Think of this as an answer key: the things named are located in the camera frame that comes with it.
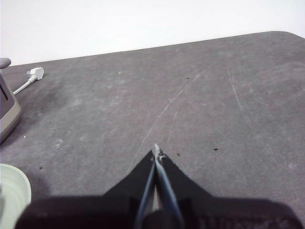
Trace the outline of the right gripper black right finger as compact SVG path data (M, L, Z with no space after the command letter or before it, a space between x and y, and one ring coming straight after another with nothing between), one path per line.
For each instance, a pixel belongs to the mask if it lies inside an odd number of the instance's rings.
M198 206L210 194L192 181L162 150L155 153L157 190L161 208L175 219L178 227L196 227Z

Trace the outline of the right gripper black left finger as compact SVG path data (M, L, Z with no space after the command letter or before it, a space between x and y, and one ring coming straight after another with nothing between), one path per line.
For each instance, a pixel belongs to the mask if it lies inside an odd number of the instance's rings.
M134 169L108 190L107 216L110 227L140 227L152 209L155 182L155 161L149 151Z

